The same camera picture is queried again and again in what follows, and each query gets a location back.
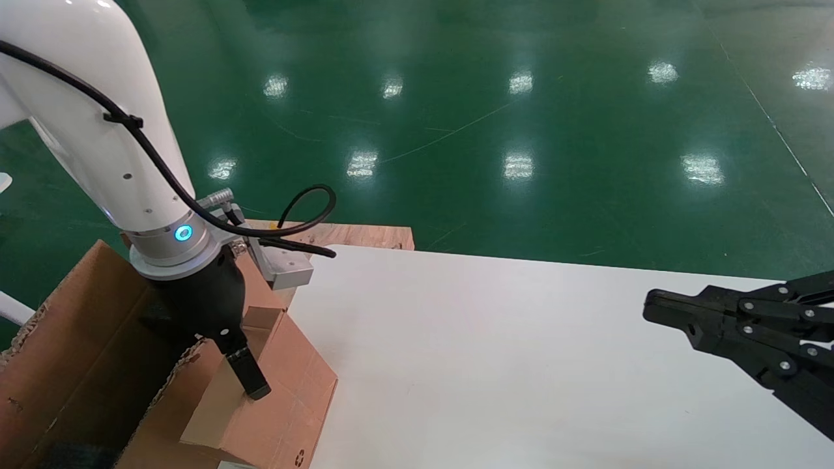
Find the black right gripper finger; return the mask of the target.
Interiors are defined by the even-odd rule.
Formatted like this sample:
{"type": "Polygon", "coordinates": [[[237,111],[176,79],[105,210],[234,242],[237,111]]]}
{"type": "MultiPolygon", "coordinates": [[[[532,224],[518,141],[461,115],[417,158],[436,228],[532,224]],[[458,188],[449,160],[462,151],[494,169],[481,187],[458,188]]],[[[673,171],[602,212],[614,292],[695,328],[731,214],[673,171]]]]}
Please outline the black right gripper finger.
{"type": "Polygon", "coordinates": [[[722,324],[762,327],[798,339],[832,341],[832,272],[753,291],[708,285],[696,296],[652,290],[644,320],[683,332],[712,332],[722,324]]]}
{"type": "Polygon", "coordinates": [[[832,350],[734,317],[645,317],[681,330],[693,349],[730,360],[833,439],[832,350]]]}

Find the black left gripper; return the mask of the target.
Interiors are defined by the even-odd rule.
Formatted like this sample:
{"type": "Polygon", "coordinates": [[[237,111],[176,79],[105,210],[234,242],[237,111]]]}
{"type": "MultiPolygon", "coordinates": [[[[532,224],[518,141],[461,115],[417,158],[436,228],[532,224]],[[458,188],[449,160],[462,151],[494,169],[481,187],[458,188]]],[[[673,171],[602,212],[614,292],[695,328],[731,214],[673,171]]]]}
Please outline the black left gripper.
{"type": "Polygon", "coordinates": [[[220,251],[190,276],[151,284],[179,326],[217,344],[248,398],[258,401],[272,391],[242,331],[246,285],[232,251],[220,251]]]}

